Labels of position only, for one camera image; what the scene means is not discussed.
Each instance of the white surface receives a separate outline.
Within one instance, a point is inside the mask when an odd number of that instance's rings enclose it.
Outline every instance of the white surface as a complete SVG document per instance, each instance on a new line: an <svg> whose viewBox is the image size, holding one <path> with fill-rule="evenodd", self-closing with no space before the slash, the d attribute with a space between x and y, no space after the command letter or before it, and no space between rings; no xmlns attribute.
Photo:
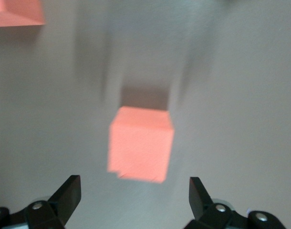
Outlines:
<svg viewBox="0 0 291 229"><path fill-rule="evenodd" d="M2 229L29 229L29 227L26 224L20 224L20 225L15 226L15 227L4 227Z"/></svg>
<svg viewBox="0 0 291 229"><path fill-rule="evenodd" d="M43 0L47 25L0 28L0 205L71 174L68 229L183 228L188 181L291 229L291 0ZM123 87L169 95L166 182L106 172Z"/></svg>

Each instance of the pink cube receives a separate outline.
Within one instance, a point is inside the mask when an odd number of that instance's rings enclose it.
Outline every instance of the pink cube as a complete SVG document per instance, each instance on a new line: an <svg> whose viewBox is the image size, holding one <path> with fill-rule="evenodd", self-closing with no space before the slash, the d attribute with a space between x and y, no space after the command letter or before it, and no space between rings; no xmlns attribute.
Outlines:
<svg viewBox="0 0 291 229"><path fill-rule="evenodd" d="M163 182L173 136L168 111L121 107L110 125L107 170L119 178Z"/></svg>
<svg viewBox="0 0 291 229"><path fill-rule="evenodd" d="M0 0L0 27L44 23L40 0Z"/></svg>

